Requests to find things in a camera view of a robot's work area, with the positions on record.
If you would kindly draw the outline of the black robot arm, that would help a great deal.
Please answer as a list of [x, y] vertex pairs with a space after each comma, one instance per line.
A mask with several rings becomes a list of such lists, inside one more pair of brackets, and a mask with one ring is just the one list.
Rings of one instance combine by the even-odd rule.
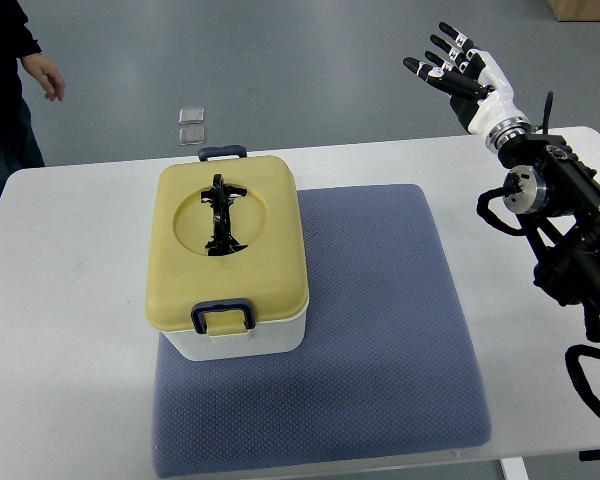
[[477, 214], [491, 227], [527, 239], [537, 264], [534, 284], [560, 305], [584, 308], [586, 337], [600, 343], [600, 184], [566, 140], [549, 132], [553, 99], [541, 131], [509, 126], [498, 159], [503, 184], [478, 197]]

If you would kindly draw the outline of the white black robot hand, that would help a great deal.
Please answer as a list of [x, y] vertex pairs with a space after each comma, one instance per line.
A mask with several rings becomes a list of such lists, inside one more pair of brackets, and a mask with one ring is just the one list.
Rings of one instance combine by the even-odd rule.
[[464, 130], [480, 137], [496, 153], [504, 144], [532, 131], [530, 120], [514, 103], [514, 90], [491, 54], [455, 27], [441, 22], [442, 36], [431, 43], [423, 61], [406, 57], [403, 65], [429, 86], [449, 96]]

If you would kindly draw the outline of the bystander bare hand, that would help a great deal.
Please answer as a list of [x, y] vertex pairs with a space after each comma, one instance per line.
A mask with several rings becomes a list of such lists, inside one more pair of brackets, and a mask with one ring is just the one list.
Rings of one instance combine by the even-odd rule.
[[34, 53], [20, 59], [24, 70], [42, 87], [49, 101], [62, 102], [66, 83], [56, 64], [43, 53]]

